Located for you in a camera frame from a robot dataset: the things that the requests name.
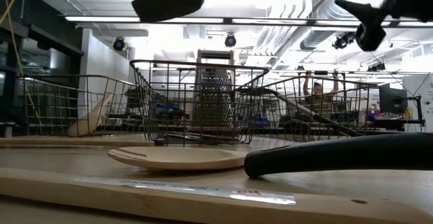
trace person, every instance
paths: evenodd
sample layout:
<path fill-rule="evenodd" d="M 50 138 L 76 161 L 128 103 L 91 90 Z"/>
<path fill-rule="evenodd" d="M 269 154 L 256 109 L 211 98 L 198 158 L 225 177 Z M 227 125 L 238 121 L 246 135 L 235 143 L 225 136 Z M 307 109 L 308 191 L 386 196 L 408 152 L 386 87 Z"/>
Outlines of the person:
<path fill-rule="evenodd" d="M 311 76 L 311 72 L 306 72 L 306 78 L 304 82 L 304 96 L 305 102 L 309 105 L 310 110 L 316 113 L 320 113 L 322 116 L 326 118 L 330 118 L 331 116 L 331 105 L 332 105 L 332 97 L 338 91 L 338 72 L 335 71 L 332 76 L 334 78 L 334 88 L 330 93 L 323 94 L 323 86 L 318 83 L 313 83 L 313 94 L 310 95 L 309 92 L 309 78 Z"/>

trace label sticker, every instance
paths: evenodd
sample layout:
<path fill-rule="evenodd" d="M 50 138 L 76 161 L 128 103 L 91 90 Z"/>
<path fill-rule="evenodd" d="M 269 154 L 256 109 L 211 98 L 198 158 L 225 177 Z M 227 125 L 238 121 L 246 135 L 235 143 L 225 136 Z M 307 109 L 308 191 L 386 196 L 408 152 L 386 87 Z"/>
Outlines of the label sticker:
<path fill-rule="evenodd" d="M 264 202 L 270 204 L 296 205 L 295 197 L 292 194 L 265 192 L 251 189 L 222 189 L 215 187 L 204 187 L 186 185 L 181 183 L 163 183 L 154 181 L 136 181 L 126 179 L 104 179 L 97 177 L 77 177 L 73 181 L 82 183 L 100 183 L 117 186 L 128 186 L 143 189 L 153 189 L 183 194 L 198 194 L 218 198 L 230 198 L 236 200 Z"/>

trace metal grater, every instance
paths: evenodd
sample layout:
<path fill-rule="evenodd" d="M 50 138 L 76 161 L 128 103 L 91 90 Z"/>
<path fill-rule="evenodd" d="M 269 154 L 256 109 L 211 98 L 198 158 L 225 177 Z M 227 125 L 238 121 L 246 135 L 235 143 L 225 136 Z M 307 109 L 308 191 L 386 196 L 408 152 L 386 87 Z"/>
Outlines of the metal grater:
<path fill-rule="evenodd" d="M 224 69 L 201 68 L 196 72 L 193 109 L 194 127 L 224 127 L 230 125 L 232 114 L 231 78 Z"/>

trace table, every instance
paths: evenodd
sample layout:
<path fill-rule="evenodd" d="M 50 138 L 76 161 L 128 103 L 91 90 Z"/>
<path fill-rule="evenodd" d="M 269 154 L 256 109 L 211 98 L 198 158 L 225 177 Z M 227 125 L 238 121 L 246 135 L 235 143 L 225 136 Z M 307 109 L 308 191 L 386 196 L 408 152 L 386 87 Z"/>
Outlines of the table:
<path fill-rule="evenodd" d="M 217 146 L 229 150 L 252 151 L 275 148 L 293 142 L 255 137 L 251 145 Z M 327 171 L 284 173 L 249 179 L 243 169 L 196 173 L 150 173 L 108 158 L 104 147 L 0 148 L 0 167 L 69 173 L 74 175 L 146 179 L 261 189 L 276 192 L 326 194 L 353 198 L 381 198 L 412 204 L 433 215 L 433 172 L 428 171 Z M 15 198 L 0 197 L 2 224 L 20 223 L 170 223 L 100 210 L 59 208 Z"/>

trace wooden spatula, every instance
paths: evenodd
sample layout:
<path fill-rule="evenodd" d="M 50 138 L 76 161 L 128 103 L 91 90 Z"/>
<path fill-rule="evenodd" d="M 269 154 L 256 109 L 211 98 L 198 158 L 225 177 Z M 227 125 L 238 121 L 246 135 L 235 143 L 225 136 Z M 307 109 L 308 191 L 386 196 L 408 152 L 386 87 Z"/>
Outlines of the wooden spatula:
<path fill-rule="evenodd" d="M 108 104 L 113 98 L 112 93 L 106 93 L 104 97 L 98 101 L 96 106 L 88 113 L 88 115 L 80 118 L 68 129 L 69 137 L 78 137 L 88 135 L 96 130 L 101 124 L 101 116 L 104 113 L 102 108 Z"/>
<path fill-rule="evenodd" d="M 217 170 L 244 165 L 247 152 L 229 150 L 125 147 L 110 150 L 108 156 L 125 164 L 149 170 Z"/>

